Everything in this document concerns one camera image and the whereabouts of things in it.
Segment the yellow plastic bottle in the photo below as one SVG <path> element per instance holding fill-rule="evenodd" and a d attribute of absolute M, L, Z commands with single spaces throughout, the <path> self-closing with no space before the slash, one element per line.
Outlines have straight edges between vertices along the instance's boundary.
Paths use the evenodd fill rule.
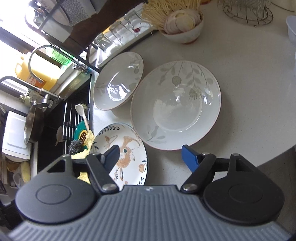
<path fill-rule="evenodd" d="M 28 62 L 31 54 L 32 53 L 21 55 L 21 58 L 15 67 L 15 73 L 21 80 L 49 91 L 61 75 L 60 68 L 37 54 L 34 54 L 31 59 L 31 70 L 36 76 L 44 81 L 43 83 L 40 83 L 30 74 L 28 69 Z"/>

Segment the floral plate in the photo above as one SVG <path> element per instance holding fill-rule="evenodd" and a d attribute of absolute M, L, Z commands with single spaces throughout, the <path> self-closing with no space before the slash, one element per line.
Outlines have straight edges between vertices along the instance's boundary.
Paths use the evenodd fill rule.
<path fill-rule="evenodd" d="M 111 110 L 126 102 L 138 86 L 143 69 L 143 59 L 134 52 L 122 53 L 107 63 L 94 86 L 96 107 Z"/>
<path fill-rule="evenodd" d="M 131 102 L 131 120 L 139 137 L 161 150 L 178 150 L 202 139 L 221 107 L 217 80 L 204 66 L 174 61 L 151 71 Z"/>
<path fill-rule="evenodd" d="M 120 158 L 109 175 L 119 189 L 125 184 L 144 185 L 148 171 L 147 154 L 134 129 L 123 123 L 105 127 L 94 139 L 90 153 L 104 153 L 113 145 L 119 146 Z"/>

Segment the orange label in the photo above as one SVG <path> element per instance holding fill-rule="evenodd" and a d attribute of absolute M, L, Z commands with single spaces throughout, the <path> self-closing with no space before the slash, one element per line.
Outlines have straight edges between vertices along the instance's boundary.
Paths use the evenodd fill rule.
<path fill-rule="evenodd" d="M 45 84 L 46 81 L 43 81 L 43 83 L 40 83 L 37 79 L 35 79 L 32 75 L 29 76 L 29 78 L 27 79 L 27 81 L 29 84 L 36 86 L 38 88 L 42 88 Z"/>

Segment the countertop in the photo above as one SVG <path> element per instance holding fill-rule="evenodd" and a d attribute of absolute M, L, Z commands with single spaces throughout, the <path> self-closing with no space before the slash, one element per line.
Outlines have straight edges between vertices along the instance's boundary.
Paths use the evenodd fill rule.
<path fill-rule="evenodd" d="M 212 1 L 202 6 L 205 25 L 194 43 L 173 43 L 157 32 L 131 49 L 144 60 L 143 76 L 164 63 L 189 60 L 202 64 L 216 77 L 221 111 L 210 132 L 192 146 L 196 151 L 224 158 L 240 153 L 259 166 L 296 144 L 296 49 L 285 22 L 292 13 L 275 5 L 269 8 L 273 22 L 254 27 L 228 18 Z M 111 111 L 94 106 L 94 134 L 111 123 L 131 124 L 130 104 Z M 146 184 L 180 187 L 190 176 L 180 151 L 146 147 Z"/>

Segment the floor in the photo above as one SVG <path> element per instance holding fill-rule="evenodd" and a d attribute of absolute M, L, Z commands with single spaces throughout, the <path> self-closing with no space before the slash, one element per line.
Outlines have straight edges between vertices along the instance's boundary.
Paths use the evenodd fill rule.
<path fill-rule="evenodd" d="M 284 192 L 285 204 L 277 222 L 296 232 L 296 152 L 294 147 L 258 167 Z"/>

